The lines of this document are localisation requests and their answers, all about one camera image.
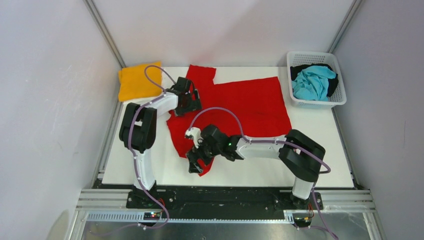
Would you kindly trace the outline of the red t-shirt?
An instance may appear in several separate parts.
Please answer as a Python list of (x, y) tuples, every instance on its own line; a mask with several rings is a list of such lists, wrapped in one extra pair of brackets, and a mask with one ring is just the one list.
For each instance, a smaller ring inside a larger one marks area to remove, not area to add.
[(193, 146), (184, 137), (190, 124), (203, 129), (215, 125), (228, 136), (243, 132), (249, 137), (271, 138), (286, 135), (292, 129), (277, 76), (214, 83), (216, 68), (190, 65), (186, 78), (198, 90), (201, 106), (209, 109), (184, 116), (171, 114), (167, 120), (173, 145), (182, 158)]

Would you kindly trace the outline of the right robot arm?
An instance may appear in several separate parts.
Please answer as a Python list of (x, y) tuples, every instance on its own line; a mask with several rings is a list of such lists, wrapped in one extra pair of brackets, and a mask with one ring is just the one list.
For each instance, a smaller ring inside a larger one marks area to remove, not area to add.
[(217, 156), (231, 162), (250, 158), (282, 161), (295, 176), (290, 202), (297, 209), (303, 209), (310, 203), (312, 188), (321, 174), (326, 154), (323, 146), (296, 129), (290, 130), (279, 140), (228, 136), (210, 124), (204, 129), (189, 128), (185, 138), (193, 141), (193, 146), (186, 153), (190, 173), (205, 173)]

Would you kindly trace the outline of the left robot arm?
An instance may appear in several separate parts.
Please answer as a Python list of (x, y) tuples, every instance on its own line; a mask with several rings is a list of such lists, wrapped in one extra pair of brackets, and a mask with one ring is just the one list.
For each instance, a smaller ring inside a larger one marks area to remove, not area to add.
[(133, 185), (142, 190), (138, 201), (145, 208), (154, 207), (158, 201), (157, 193), (151, 190), (156, 184), (151, 148), (156, 140), (158, 117), (170, 111), (181, 117), (201, 109), (199, 92), (194, 82), (185, 77), (179, 77), (174, 85), (146, 103), (127, 104), (118, 136), (133, 154)]

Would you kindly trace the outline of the folded orange t-shirt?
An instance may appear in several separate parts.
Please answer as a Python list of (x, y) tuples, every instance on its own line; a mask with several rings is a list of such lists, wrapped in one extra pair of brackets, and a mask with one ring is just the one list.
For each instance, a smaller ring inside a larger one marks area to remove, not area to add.
[(161, 67), (162, 63), (157, 61), (140, 64), (122, 68), (118, 72), (120, 83), (118, 100), (120, 102), (139, 98), (156, 97), (162, 93), (162, 90), (155, 84), (151, 83), (145, 75), (145, 68), (149, 65)]

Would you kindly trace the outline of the left controller board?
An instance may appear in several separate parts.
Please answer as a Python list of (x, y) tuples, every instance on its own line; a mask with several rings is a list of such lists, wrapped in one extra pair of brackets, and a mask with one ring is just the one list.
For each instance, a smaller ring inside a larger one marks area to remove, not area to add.
[(162, 217), (161, 212), (148, 211), (148, 212), (144, 212), (143, 214), (144, 221), (159, 221), (161, 217)]

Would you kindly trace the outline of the controller board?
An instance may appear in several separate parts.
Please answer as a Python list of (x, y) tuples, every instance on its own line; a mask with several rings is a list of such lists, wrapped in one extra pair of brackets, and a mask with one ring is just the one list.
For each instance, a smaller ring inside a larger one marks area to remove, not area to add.
[(161, 212), (148, 211), (148, 212), (144, 212), (143, 214), (144, 221), (159, 221), (161, 217), (162, 217)]
[(293, 219), (293, 225), (297, 229), (309, 229), (311, 227), (312, 219), (313, 218), (311, 217), (295, 217)]

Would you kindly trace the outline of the white plastic basket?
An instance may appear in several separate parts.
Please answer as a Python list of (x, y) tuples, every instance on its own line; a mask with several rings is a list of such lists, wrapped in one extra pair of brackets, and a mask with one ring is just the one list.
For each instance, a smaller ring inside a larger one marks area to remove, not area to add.
[(347, 101), (335, 55), (315, 51), (290, 51), (286, 55), (288, 91), (295, 107), (331, 109)]

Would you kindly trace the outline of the right controller board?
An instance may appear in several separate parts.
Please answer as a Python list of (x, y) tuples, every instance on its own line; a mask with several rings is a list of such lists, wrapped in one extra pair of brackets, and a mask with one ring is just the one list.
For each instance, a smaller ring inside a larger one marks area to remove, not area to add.
[(311, 217), (295, 217), (293, 219), (293, 225), (297, 229), (309, 229), (311, 227), (312, 219), (313, 218)]

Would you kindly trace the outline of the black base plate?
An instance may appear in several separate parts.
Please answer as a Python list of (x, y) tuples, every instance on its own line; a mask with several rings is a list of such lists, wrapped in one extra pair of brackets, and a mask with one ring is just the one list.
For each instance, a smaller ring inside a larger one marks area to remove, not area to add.
[(286, 220), (285, 211), (323, 210), (321, 194), (296, 200), (287, 187), (155, 186), (148, 192), (132, 187), (128, 209), (163, 207), (171, 219)]

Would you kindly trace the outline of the aluminium frame rail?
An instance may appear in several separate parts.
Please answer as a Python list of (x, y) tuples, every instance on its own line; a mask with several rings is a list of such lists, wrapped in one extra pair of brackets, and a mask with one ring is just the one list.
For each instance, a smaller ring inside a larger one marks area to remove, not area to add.
[[(148, 208), (126, 208), (129, 189), (83, 189), (76, 210), (86, 213), (87, 221), (146, 222)], [(376, 205), (369, 190), (318, 190), (324, 213), (375, 213)]]

